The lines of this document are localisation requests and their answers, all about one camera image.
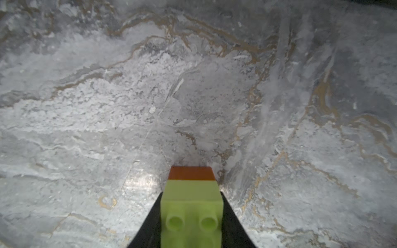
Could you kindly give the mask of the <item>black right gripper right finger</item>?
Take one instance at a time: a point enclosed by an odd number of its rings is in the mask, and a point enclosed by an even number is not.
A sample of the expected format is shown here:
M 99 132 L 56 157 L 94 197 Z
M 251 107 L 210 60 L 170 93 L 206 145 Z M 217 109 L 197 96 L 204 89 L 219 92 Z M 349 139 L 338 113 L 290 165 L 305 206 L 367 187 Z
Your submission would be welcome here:
M 256 248 L 223 192 L 222 248 Z

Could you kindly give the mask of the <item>lime green lego brick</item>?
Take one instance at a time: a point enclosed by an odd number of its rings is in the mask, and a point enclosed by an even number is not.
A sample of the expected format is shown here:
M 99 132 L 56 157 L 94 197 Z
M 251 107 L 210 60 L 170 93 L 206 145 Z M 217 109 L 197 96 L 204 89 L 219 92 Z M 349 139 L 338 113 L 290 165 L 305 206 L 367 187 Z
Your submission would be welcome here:
M 220 248 L 223 199 L 215 180 L 169 180 L 160 202 L 162 248 Z

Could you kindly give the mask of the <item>orange lego brick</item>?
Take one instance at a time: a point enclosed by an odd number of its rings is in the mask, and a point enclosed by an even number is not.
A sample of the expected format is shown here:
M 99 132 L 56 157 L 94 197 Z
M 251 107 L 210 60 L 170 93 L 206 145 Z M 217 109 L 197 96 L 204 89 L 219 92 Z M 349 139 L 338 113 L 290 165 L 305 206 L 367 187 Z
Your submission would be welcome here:
M 172 166 L 167 179 L 216 181 L 213 169 L 208 166 Z

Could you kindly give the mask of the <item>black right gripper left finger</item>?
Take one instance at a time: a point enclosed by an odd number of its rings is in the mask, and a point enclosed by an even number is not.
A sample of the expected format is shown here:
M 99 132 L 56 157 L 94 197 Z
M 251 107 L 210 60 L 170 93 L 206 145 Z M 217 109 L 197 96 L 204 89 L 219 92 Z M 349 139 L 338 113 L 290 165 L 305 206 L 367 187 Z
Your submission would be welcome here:
M 127 248 L 160 248 L 161 247 L 161 211 L 160 193 L 137 234 Z

